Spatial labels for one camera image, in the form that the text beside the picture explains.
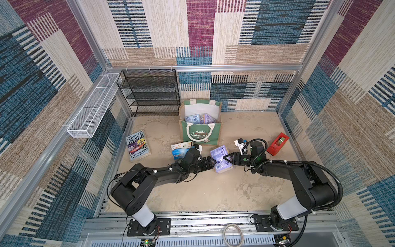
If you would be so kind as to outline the purple tissue pack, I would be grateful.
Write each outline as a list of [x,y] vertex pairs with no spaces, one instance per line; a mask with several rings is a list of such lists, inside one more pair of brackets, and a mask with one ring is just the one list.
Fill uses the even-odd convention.
[[204,125],[204,124],[214,124],[216,123],[216,119],[211,117],[209,114],[204,113],[200,116],[200,124]]
[[216,173],[222,174],[234,168],[232,163],[224,159],[228,154],[228,149],[224,145],[210,151],[210,156],[216,160],[216,165],[214,167]]

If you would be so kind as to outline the blue wave tissue pack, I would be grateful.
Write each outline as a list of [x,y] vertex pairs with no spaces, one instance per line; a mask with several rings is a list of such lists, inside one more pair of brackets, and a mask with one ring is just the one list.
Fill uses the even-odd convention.
[[192,146],[193,146],[192,141],[172,145],[171,152],[172,152],[173,158],[175,160],[184,158],[186,153],[189,151],[190,148],[192,148]]

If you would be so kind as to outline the light blue tissue pack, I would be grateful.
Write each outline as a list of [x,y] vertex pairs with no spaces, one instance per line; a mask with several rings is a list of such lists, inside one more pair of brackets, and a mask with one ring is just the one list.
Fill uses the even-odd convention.
[[192,124],[200,124],[200,115],[194,114],[185,117],[185,122],[192,123]]

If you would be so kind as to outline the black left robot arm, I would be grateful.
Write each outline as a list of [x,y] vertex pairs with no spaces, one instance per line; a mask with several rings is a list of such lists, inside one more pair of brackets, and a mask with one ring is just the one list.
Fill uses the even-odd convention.
[[155,187],[164,184],[186,182],[190,174],[211,170],[217,161],[211,157],[202,157],[199,150],[191,148],[183,158],[160,168],[149,168],[142,164],[134,165],[110,190],[111,197],[121,209],[132,217],[127,221],[128,236],[150,236],[154,234],[168,235],[166,226],[170,220],[162,224],[149,209],[147,199]]

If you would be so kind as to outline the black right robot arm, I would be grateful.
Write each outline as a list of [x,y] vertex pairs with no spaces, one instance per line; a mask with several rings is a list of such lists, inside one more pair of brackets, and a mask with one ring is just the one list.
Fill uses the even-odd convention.
[[225,161],[243,166],[252,174],[289,180],[295,195],[271,209],[268,225],[281,231],[296,218],[327,210],[338,205],[343,197],[343,186],[328,168],[308,161],[270,160],[266,157],[267,142],[253,139],[240,152],[224,155]]

